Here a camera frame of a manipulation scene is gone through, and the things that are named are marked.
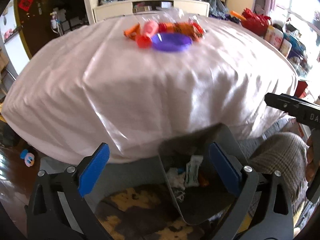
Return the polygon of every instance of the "red plastic bag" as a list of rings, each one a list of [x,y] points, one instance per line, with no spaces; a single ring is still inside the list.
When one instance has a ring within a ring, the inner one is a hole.
[[[246,8],[242,15],[246,18],[246,21],[241,21],[241,25],[257,34],[258,36],[266,35],[268,26],[271,24],[271,18],[269,16],[258,15]]]

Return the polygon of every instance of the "human hand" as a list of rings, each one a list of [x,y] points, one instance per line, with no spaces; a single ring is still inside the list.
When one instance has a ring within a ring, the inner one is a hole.
[[[312,142],[312,136],[309,137],[307,141],[307,145],[309,145],[309,149],[307,150],[307,167],[306,167],[306,179],[308,182],[312,181],[313,177],[316,174],[316,171],[319,166],[315,166],[313,163],[313,157],[314,157],[314,152],[313,152],[313,142]]]

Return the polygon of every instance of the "table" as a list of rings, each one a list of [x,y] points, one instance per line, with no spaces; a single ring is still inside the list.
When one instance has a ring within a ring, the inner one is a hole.
[[[238,139],[258,137],[281,115],[264,95],[294,94],[291,64],[241,26],[199,17],[205,38],[187,51],[163,53],[123,36],[143,17],[110,18],[49,42],[6,97],[9,125],[66,163],[78,164],[101,142],[110,146],[110,162],[124,163],[156,155],[164,139],[219,122]]]

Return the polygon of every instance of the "cardboard box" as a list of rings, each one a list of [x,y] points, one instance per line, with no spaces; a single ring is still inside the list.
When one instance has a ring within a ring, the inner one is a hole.
[[[7,66],[8,63],[9,63],[9,59],[0,49],[0,72]]]

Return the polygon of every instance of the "wooden floor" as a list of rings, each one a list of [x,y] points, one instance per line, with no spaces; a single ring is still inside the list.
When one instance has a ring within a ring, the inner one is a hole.
[[[25,236],[27,235],[27,216],[24,206],[29,203],[40,165],[40,158],[37,156],[35,165],[30,168],[25,165],[24,160],[20,159],[20,152],[26,146],[26,143],[21,140],[14,148],[0,147],[0,201]]]

